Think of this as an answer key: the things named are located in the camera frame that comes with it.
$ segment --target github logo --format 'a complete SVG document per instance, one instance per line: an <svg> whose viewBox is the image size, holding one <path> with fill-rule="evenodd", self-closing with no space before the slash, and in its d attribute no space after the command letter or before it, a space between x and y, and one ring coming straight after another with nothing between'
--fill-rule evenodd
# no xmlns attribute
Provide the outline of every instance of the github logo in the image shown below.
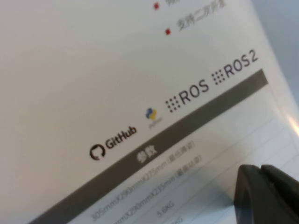
<svg viewBox="0 0 299 224"><path fill-rule="evenodd" d="M156 114L157 114L157 111L155 109L149 108L149 109L147 109L145 116L147 119L154 120L154 119L156 119Z"/></svg>
<svg viewBox="0 0 299 224"><path fill-rule="evenodd" d="M100 158L97 156L97 154L100 154L102 157L104 157L106 154L106 150L102 145L96 144L91 147L89 154L93 160L100 160Z"/></svg>

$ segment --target python logo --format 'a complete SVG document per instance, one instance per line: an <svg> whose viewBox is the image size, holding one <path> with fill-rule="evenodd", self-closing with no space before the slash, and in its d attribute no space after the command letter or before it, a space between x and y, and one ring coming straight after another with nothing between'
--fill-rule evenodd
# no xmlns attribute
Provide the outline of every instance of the python logo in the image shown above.
<svg viewBox="0 0 299 224"><path fill-rule="evenodd" d="M157 111L155 109L149 108L149 109L147 109L145 116L147 119L154 120L154 119L156 119L156 114L157 114Z"/></svg>

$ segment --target logo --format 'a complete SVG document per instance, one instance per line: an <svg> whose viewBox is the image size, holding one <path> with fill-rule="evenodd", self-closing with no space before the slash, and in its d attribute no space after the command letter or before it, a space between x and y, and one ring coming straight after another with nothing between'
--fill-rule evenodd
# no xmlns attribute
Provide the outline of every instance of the logo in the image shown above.
<svg viewBox="0 0 299 224"><path fill-rule="evenodd" d="M153 128L154 126L156 126L157 123L162 121L162 118L156 119L156 115L157 115L156 109L152 109L152 108L147 109L145 113L146 118L153 120L153 122L149 124L149 129Z"/></svg>
<svg viewBox="0 0 299 224"><path fill-rule="evenodd" d="M93 153L94 150L97 150L97 151L102 150L102 152L100 153L102 157L104 157L106 154L105 148L100 144L96 144L93 147L91 147L91 149L89 151L90 157L92 157L94 160L100 160L100 158Z"/></svg>
<svg viewBox="0 0 299 224"><path fill-rule="evenodd" d="M149 109L147 109L145 116L147 119L154 120L154 119L156 119L156 114L157 114L157 111L155 109L153 110L153 109L149 108Z"/></svg>
<svg viewBox="0 0 299 224"><path fill-rule="evenodd" d="M137 129L135 127L129 126L129 129L127 131L121 131L114 137L107 139L105 141L105 146L108 149L112 149L115 146L121 144L124 140L131 137L135 133L137 133ZM101 155L104 158L104 156L106 155L106 149L101 144L95 144L90 148L89 155L93 160L99 161L99 155Z"/></svg>
<svg viewBox="0 0 299 224"><path fill-rule="evenodd" d="M204 79L200 80L197 84L191 85L187 90L183 90L178 93L178 96L173 96L166 100L166 106L169 112L175 112L180 109L186 103L191 102L193 99L198 98L209 90L209 86Z"/></svg>

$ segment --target paper sheet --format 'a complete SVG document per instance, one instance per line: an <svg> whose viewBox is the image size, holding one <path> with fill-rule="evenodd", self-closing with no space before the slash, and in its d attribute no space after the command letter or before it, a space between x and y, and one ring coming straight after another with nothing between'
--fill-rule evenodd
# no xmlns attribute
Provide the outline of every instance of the paper sheet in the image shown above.
<svg viewBox="0 0 299 224"><path fill-rule="evenodd" d="M298 109L249 1L0 12L1 223L231 224L241 164L299 179Z"/></svg>

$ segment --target white paper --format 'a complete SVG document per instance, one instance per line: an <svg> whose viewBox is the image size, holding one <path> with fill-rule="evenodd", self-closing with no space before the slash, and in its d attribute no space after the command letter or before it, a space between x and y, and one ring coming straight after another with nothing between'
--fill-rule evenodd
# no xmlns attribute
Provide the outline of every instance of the white paper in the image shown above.
<svg viewBox="0 0 299 224"><path fill-rule="evenodd" d="M234 223L241 164L273 164L299 179L298 110L249 1L2 3L0 223L29 223L259 70L267 85L168 148L68 223ZM234 74L226 73L227 65ZM197 94L193 85L200 91L197 97L192 97ZM183 91L190 101L180 98ZM156 110L154 119L146 117L149 108ZM129 127L137 132L112 149L105 146ZM188 143L192 149L168 161ZM99 161L89 155L95 144L106 150L104 157L94 151ZM171 179L195 157L200 162ZM159 168L157 174L93 221L99 209L153 168ZM168 180L164 190L142 202ZM123 218L140 202L133 215Z"/></svg>

